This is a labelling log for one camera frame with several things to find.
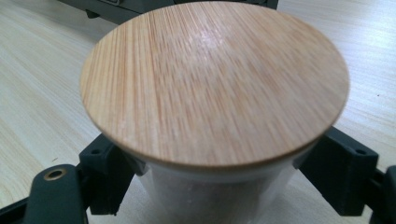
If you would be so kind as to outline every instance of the black plastic bracket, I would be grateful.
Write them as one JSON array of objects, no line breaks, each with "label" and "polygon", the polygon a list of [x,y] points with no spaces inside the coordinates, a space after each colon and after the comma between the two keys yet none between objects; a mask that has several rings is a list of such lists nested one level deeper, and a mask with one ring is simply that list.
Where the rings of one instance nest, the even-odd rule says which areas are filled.
[{"label": "black plastic bracket", "polygon": [[76,167],[58,165],[33,180],[23,223],[87,223]]},{"label": "black plastic bracket", "polygon": [[50,167],[39,173],[30,196],[0,209],[0,223],[85,224],[93,215],[116,215],[134,170],[145,164],[134,160],[100,134],[80,154],[80,164]]},{"label": "black plastic bracket", "polygon": [[377,153],[331,128],[300,170],[340,216],[361,216],[367,204],[371,223],[396,223],[395,168],[384,175],[377,161]]}]

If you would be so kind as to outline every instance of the wooden lid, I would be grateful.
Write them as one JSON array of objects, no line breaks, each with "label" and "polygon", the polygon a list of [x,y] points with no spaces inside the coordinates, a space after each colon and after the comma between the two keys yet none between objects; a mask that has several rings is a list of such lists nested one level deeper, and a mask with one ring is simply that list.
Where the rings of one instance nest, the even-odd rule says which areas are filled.
[{"label": "wooden lid", "polygon": [[311,26],[231,2],[165,7],[93,49],[81,95],[96,126],[144,160],[246,168],[300,152],[346,102],[346,64]]}]

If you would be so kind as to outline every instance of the round lid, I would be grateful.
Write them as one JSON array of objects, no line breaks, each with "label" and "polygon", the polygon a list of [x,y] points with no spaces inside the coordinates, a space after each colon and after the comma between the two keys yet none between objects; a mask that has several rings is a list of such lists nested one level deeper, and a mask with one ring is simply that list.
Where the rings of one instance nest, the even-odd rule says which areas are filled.
[{"label": "round lid", "polygon": [[106,35],[81,74],[95,125],[146,161],[243,168],[302,151],[335,122],[346,64],[304,22],[242,3],[164,7]]}]

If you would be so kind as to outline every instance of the light wood surface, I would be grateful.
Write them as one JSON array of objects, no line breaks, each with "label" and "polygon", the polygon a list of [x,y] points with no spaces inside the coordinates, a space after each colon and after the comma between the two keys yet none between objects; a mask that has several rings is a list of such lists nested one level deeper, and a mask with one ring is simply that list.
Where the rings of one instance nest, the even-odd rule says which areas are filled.
[{"label": "light wood surface", "polygon": [[119,26],[92,50],[80,85],[93,122],[124,150],[229,170],[317,140],[344,107],[348,74],[334,45],[300,20],[199,2]]},{"label": "light wood surface", "polygon": [[[280,0],[287,12],[323,32],[340,50],[350,94],[336,127],[396,162],[396,3],[368,0]],[[115,28],[52,0],[0,0],[0,207],[26,197],[34,176],[78,163],[99,134],[80,101],[78,81],[94,44]],[[116,217],[90,223],[161,223],[135,178]],[[298,172],[262,223],[367,223],[339,217]]]}]

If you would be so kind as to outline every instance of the wood grain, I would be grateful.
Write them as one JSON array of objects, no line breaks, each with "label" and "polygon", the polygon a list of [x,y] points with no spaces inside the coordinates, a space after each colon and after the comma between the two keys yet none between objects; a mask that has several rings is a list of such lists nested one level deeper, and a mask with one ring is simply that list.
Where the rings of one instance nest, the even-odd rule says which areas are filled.
[{"label": "wood grain", "polygon": [[144,160],[246,167],[301,151],[338,118],[346,64],[319,31],[253,5],[166,7],[104,37],[84,63],[97,127]]}]

